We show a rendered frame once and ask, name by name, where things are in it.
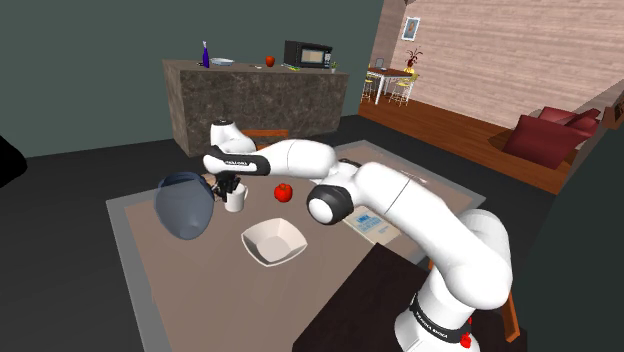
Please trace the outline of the white mug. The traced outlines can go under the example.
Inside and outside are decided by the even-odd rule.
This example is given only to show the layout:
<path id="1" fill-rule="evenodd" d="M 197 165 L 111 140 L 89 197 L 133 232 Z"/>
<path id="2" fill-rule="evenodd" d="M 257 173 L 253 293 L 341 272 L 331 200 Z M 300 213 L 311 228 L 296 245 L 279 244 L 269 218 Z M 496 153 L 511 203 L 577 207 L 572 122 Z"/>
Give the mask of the white mug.
<path id="1" fill-rule="evenodd" d="M 248 194 L 248 187 L 242 183 L 239 183 L 232 192 L 226 193 L 226 201 L 224 202 L 224 208 L 228 212 L 236 213 L 243 210 L 245 200 Z"/>

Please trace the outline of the blue-grey round bowl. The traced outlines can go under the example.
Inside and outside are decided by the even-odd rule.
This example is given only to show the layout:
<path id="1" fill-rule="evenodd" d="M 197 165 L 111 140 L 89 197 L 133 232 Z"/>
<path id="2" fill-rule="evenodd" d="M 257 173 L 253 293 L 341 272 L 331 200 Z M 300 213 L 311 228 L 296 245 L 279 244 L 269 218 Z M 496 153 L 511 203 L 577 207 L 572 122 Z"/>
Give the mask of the blue-grey round bowl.
<path id="1" fill-rule="evenodd" d="M 160 181 L 154 209 L 164 228 L 174 237 L 192 240 L 208 227 L 215 198 L 206 180 L 197 173 L 176 172 Z"/>

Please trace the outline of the white square bowl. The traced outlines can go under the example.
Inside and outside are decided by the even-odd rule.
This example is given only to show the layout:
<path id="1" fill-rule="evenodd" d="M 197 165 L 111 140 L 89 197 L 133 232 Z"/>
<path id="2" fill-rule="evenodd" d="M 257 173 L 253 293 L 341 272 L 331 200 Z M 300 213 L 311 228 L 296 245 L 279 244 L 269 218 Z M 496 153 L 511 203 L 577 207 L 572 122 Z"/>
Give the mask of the white square bowl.
<path id="1" fill-rule="evenodd" d="M 288 262 L 308 246 L 299 229 L 283 218 L 251 226 L 241 234 L 241 240 L 251 257 L 264 267 Z"/>

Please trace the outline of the stone kitchen counter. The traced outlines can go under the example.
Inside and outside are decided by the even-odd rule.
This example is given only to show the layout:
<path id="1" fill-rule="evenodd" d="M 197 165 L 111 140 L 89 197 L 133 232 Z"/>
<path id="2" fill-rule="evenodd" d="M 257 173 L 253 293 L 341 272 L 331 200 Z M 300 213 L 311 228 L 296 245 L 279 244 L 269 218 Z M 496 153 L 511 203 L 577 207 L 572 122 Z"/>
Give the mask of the stone kitchen counter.
<path id="1" fill-rule="evenodd" d="M 335 131 L 349 75 L 331 69 L 331 52 L 330 46 L 287 40 L 282 62 L 272 67 L 165 60 L 174 140 L 187 156 L 202 155 L 217 119 L 241 130 L 285 129 L 291 138 Z"/>

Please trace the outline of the brown table with grey rim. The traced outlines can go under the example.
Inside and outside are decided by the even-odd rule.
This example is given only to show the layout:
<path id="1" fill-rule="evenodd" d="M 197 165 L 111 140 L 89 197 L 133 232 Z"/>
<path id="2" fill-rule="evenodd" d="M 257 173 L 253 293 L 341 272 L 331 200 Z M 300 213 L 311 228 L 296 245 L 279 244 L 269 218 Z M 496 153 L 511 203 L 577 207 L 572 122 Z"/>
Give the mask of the brown table with grey rim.
<path id="1" fill-rule="evenodd" d="M 312 183 L 293 179 L 290 202 L 275 200 L 275 177 L 247 177 L 244 208 L 214 209 L 206 230 L 182 240 L 160 223 L 146 191 L 111 199 L 111 225 L 145 352 L 292 352 L 293 343 L 376 245 L 345 223 L 309 215 Z M 306 249 L 264 267 L 241 234 L 272 218 L 297 227 Z M 422 250 L 398 236 L 382 245 L 420 267 Z"/>

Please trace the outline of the pale book with blue print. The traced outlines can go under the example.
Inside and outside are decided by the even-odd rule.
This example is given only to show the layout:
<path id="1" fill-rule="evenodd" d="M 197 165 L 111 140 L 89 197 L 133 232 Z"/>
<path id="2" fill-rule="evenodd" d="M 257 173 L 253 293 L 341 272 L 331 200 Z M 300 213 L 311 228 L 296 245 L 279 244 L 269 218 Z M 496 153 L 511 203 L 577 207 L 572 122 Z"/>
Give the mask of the pale book with blue print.
<path id="1" fill-rule="evenodd" d="M 365 206 L 359 206 L 343 222 L 372 244 L 386 245 L 401 231 Z"/>

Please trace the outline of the dark robot stand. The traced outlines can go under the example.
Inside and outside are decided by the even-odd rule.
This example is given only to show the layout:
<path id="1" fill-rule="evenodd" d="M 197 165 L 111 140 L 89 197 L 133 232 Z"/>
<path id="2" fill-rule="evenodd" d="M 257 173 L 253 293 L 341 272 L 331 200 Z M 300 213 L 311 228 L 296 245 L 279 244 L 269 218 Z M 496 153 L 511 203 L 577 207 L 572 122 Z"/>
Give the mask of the dark robot stand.
<path id="1" fill-rule="evenodd" d="M 402 352 L 394 322 L 427 276 L 375 245 L 296 339 L 292 352 Z"/>

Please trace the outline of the white dining table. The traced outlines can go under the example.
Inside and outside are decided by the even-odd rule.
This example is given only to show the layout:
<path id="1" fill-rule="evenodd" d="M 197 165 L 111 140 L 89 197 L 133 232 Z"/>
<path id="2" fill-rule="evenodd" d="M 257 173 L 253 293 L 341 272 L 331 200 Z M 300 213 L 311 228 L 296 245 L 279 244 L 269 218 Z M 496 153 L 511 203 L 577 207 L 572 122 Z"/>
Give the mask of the white dining table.
<path id="1" fill-rule="evenodd" d="M 389 83 L 392 80 L 396 80 L 397 85 L 404 84 L 404 94 L 398 97 L 399 103 L 403 104 L 408 102 L 409 95 L 411 94 L 411 90 L 413 88 L 413 82 L 418 78 L 418 74 L 414 71 L 414 66 L 418 62 L 419 57 L 423 55 L 423 52 L 419 47 L 417 47 L 414 50 L 408 50 L 407 53 L 407 66 L 403 71 L 382 67 L 369 67 L 367 69 L 367 76 L 374 77 L 379 80 L 375 94 L 375 104 L 379 103 L 382 94 L 387 93 Z"/>

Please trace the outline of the sofa with red cushions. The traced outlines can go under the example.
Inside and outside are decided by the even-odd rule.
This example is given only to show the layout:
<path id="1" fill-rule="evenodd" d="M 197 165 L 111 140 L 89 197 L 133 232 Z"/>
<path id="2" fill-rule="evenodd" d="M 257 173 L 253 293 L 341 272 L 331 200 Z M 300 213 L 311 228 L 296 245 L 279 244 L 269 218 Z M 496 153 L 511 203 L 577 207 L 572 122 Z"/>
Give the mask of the sofa with red cushions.
<path id="1" fill-rule="evenodd" d="M 624 78 L 574 111 L 545 107 L 520 117 L 515 129 L 488 139 L 528 162 L 517 178 L 557 194 L 608 131 L 624 122 Z"/>

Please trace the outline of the framed wall picture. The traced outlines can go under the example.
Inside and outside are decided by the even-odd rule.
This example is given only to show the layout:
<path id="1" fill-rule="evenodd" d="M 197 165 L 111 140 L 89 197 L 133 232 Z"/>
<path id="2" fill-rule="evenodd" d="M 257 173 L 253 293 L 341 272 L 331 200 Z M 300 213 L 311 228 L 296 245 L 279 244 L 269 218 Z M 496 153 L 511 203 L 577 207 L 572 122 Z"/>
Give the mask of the framed wall picture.
<path id="1" fill-rule="evenodd" d="M 414 41 L 420 22 L 421 19 L 419 17 L 407 17 L 401 34 L 401 39 L 404 41 Z"/>

